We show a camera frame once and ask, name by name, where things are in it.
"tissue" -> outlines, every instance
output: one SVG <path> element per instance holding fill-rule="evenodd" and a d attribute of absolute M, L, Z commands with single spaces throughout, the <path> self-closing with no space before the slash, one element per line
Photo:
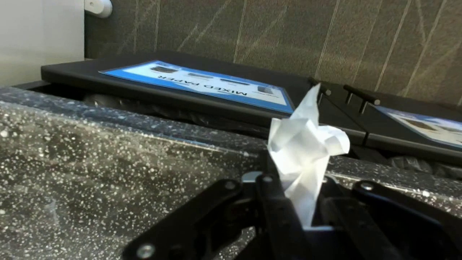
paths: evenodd
<path fill-rule="evenodd" d="M 343 130 L 320 126 L 320 88 L 314 87 L 289 118 L 273 118 L 269 136 L 271 156 L 305 230 L 311 228 L 330 157 L 350 150 Z"/>

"dark background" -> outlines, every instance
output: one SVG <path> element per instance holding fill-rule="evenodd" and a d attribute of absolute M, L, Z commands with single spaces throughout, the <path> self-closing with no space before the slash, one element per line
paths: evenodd
<path fill-rule="evenodd" d="M 462 105 L 461 0 L 113 0 L 87 56 L 195 53 Z"/>

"granite countertop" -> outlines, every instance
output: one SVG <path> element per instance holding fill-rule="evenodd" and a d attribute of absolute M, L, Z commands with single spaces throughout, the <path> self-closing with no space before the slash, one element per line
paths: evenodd
<path fill-rule="evenodd" d="M 214 180 L 262 169 L 265 149 L 255 137 L 0 88 L 0 258 L 119 258 Z M 457 180 L 347 157 L 328 175 L 346 186 L 379 180 L 462 217 Z"/>

